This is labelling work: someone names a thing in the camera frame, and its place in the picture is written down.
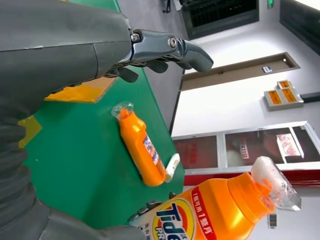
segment green table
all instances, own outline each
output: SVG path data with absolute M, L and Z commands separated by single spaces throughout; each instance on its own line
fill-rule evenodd
M 113 1 L 92 3 L 117 9 Z M 183 190 L 181 164 L 170 183 L 145 186 L 111 115 L 115 104 L 133 102 L 165 166 L 176 153 L 143 70 L 134 71 L 140 76 L 137 82 L 118 78 L 98 103 L 42 104 L 35 115 L 42 130 L 26 145 L 25 163 L 31 168 L 40 200 L 94 228 L 105 228 L 125 224 L 146 201 L 165 201 L 169 192 Z

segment floor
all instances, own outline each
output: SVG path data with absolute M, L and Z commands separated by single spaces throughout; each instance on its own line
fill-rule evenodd
M 171 33 L 187 39 L 187 32 L 181 11 L 176 11 L 171 1 L 171 12 L 162 13 L 167 1 L 164 0 L 118 0 L 124 15 L 127 16 L 133 29 L 146 29 Z M 169 68 L 162 74 L 144 69 L 153 91 L 161 113 L 169 129 L 179 92 L 183 69 L 170 62 Z

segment door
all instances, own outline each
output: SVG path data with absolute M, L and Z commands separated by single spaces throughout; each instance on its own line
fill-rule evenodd
M 297 68 L 299 66 L 288 53 L 282 53 L 213 68 L 208 73 L 187 74 L 183 76 L 182 90 L 225 84 Z

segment red label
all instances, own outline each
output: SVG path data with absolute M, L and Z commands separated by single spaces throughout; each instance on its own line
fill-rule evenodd
M 211 222 L 205 207 L 204 200 L 202 199 L 202 194 L 199 191 L 199 187 L 196 186 L 191 191 L 192 202 L 195 212 L 196 217 L 198 218 L 198 224 L 201 229 L 202 229 L 203 234 L 208 240 L 217 240 L 217 236 L 214 233 L 214 228 L 212 227 Z

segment small orange bottle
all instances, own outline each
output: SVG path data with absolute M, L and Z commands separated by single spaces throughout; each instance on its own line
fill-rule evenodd
M 209 179 L 129 224 L 148 240 L 245 240 L 275 208 L 300 209 L 301 199 L 269 157 L 258 157 L 251 172 Z
M 134 112 L 134 104 L 121 102 L 114 106 L 112 114 L 118 119 L 121 136 L 143 182 L 149 187 L 162 184 L 166 169 L 148 136 L 146 124 Z

